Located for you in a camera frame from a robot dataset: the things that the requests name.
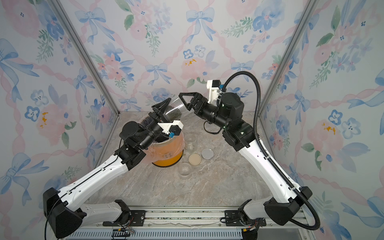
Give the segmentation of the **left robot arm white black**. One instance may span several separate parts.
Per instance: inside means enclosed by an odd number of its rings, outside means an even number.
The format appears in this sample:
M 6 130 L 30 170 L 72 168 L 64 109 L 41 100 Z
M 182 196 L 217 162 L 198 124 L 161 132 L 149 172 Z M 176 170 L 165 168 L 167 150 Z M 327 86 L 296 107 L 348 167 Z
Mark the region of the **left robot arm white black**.
M 45 227 L 51 227 L 57 239 L 89 224 L 111 222 L 123 226 L 132 220 L 131 210 L 122 200 L 92 207 L 87 207 L 85 201 L 145 158 L 145 151 L 163 135 L 160 124 L 167 121 L 165 110 L 170 102 L 168 98 L 154 105 L 147 125 L 135 121 L 126 123 L 120 133 L 119 148 L 93 171 L 59 190 L 50 188 L 43 193 Z

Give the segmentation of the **right aluminium corner post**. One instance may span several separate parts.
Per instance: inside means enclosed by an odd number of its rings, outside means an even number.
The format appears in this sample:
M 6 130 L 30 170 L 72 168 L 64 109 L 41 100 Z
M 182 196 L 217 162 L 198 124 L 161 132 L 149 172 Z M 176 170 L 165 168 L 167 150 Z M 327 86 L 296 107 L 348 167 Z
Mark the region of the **right aluminium corner post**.
M 276 86 L 279 83 L 280 77 L 283 75 L 285 68 L 289 65 L 291 57 L 298 46 L 298 42 L 301 39 L 302 35 L 304 34 L 305 28 L 308 26 L 310 18 L 314 14 L 315 8 L 316 8 L 318 3 L 319 3 L 319 1 L 310 0 L 305 5 L 304 10 L 302 12 L 302 15 L 299 18 L 299 23 L 297 24 L 297 26 L 293 32 L 293 35 L 291 37 L 291 40 L 289 41 L 287 48 L 286 48 L 284 54 L 282 55 L 282 60 L 281 60 L 280 65 L 276 71 L 276 74 L 272 78 L 271 83 L 270 83 L 269 87 L 267 88 L 267 91 L 264 95 L 264 98 L 261 101 L 259 116 L 267 108 L 267 104 L 268 104 L 270 98 L 272 97 Z

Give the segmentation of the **left aluminium corner post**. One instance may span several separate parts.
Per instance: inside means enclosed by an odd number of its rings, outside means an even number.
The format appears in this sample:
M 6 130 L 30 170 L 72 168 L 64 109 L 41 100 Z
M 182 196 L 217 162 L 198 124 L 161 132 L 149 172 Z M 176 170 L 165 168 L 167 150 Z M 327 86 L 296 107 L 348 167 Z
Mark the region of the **left aluminium corner post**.
M 96 82 L 96 85 L 100 89 L 101 93 L 106 98 L 107 103 L 111 106 L 112 111 L 115 115 L 119 116 L 120 111 L 117 108 L 117 105 L 115 104 L 110 92 L 107 89 L 107 86 L 101 79 L 96 66 L 94 65 L 91 56 L 89 55 L 86 47 L 81 41 L 81 38 L 79 34 L 77 33 L 74 25 L 72 24 L 68 14 L 66 13 L 63 5 L 60 1 L 53 0 L 48 1 L 50 7 L 53 9 L 53 12 L 57 15 L 60 23 L 63 25 L 64 29 L 68 32 L 71 40 L 73 41 L 75 48 L 77 52 L 80 54 L 81 59 L 83 60 L 85 66 L 89 70 L 91 76 L 93 77 L 94 81 Z

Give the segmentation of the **aluminium corner post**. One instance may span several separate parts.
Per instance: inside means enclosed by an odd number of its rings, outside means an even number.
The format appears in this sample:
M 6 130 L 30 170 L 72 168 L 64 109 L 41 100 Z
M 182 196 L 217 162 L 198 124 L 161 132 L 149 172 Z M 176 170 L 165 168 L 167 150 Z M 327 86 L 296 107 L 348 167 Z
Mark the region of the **aluminium corner post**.
M 319 1 L 310 0 L 305 5 L 304 10 L 302 12 L 302 15 L 299 18 L 299 23 L 297 24 L 297 26 L 293 32 L 293 35 L 291 37 L 291 40 L 289 41 L 287 48 L 286 48 L 284 54 L 282 55 L 282 60 L 281 60 L 280 65 L 276 71 L 276 74 L 272 78 L 271 83 L 270 83 L 269 87 L 267 88 L 267 91 L 264 95 L 264 98 L 261 101 L 259 116 L 267 108 L 267 104 L 268 104 L 270 98 L 272 97 L 276 86 L 279 83 L 280 77 L 283 75 L 285 68 L 289 65 L 291 57 L 298 46 L 298 42 L 301 39 L 302 35 L 304 34 L 305 28 L 308 26 L 310 18 L 314 14 L 315 8 L 316 8 L 318 3 L 319 3 Z
M 117 105 L 115 104 L 110 92 L 107 89 L 107 86 L 101 79 L 96 66 L 94 65 L 91 56 L 89 55 L 86 47 L 81 41 L 81 38 L 79 34 L 77 33 L 74 25 L 72 24 L 68 14 L 66 13 L 63 5 L 60 1 L 53 0 L 48 1 L 50 7 L 53 9 L 53 12 L 57 15 L 60 23 L 63 25 L 64 29 L 68 32 L 71 40 L 73 41 L 75 48 L 77 52 L 80 54 L 81 59 L 83 60 L 85 66 L 89 70 L 91 76 L 93 77 L 94 81 L 96 82 L 96 85 L 100 89 L 101 93 L 106 98 L 107 103 L 111 106 L 112 111 L 115 115 L 119 116 L 120 111 L 117 108 Z

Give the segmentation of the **glass jar with tea leaves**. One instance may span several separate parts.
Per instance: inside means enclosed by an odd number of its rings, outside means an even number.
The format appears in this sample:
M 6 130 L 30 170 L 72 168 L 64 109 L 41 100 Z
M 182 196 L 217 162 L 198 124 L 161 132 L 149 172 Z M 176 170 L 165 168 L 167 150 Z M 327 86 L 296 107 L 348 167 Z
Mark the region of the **glass jar with tea leaves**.
M 194 134 L 185 135 L 185 149 L 189 152 L 195 151 L 197 148 L 197 137 Z

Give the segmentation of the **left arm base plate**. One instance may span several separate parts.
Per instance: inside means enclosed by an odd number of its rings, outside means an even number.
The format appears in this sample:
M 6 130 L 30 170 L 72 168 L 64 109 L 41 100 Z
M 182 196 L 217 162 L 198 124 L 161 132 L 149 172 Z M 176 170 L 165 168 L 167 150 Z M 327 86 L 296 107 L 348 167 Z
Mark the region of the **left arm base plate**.
M 116 221 L 103 222 L 103 227 L 143 227 L 146 213 L 145 210 L 123 212 Z

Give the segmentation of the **aluminium frame rail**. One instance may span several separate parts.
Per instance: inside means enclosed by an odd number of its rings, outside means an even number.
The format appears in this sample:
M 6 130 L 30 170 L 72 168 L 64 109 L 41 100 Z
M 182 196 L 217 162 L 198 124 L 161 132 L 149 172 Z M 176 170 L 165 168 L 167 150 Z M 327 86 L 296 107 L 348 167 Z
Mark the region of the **aluminium frame rail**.
M 284 226 L 264 218 L 265 227 L 227 227 L 225 210 L 236 207 L 132 207 L 145 210 L 143 227 L 103 227 L 103 222 L 76 230 L 68 240 L 256 240 L 271 231 L 273 239 L 313 240 L 310 231 L 288 222 Z

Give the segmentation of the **beige jar lid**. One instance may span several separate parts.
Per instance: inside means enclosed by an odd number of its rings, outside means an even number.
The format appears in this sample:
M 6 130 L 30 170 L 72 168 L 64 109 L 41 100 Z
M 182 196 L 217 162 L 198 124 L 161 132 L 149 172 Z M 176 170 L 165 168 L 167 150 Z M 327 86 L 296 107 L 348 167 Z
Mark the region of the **beige jar lid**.
M 202 162 L 202 158 L 199 154 L 191 154 L 189 156 L 189 163 L 192 165 L 192 166 L 198 166 L 200 165 Z

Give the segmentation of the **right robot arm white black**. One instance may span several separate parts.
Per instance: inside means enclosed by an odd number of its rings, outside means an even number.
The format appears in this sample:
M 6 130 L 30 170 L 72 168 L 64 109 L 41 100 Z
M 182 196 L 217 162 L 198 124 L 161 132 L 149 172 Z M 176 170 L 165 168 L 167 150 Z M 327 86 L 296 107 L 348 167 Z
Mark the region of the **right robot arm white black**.
M 180 93 L 179 98 L 187 110 L 220 127 L 225 141 L 256 169 L 269 187 L 271 197 L 247 200 L 239 207 L 244 225 L 270 218 L 280 226 L 291 222 L 307 230 L 316 228 L 294 220 L 301 206 L 308 203 L 311 190 L 294 182 L 270 156 L 257 134 L 257 128 L 242 119 L 244 103 L 237 94 L 225 93 L 218 106 L 209 104 L 208 99 L 199 93 Z

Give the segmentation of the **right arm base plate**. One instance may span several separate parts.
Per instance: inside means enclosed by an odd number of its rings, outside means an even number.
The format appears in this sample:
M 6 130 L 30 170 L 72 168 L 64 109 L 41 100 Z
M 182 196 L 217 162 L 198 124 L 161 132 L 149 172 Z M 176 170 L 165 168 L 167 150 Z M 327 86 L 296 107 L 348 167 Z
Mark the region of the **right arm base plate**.
M 257 218 L 251 220 L 243 212 L 238 210 L 225 210 L 224 217 L 220 219 L 222 224 L 225 224 L 227 227 L 265 227 L 267 225 L 264 218 Z

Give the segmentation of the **grey metal jar lid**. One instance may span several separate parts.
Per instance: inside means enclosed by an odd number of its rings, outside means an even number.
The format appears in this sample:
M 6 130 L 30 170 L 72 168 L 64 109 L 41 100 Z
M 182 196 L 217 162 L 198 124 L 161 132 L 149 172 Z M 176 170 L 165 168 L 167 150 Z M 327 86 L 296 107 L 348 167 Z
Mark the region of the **grey metal jar lid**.
M 209 149 L 209 148 L 205 148 L 201 151 L 201 156 L 205 160 L 211 160 L 214 157 L 214 155 L 215 155 L 214 151 L 212 149 Z

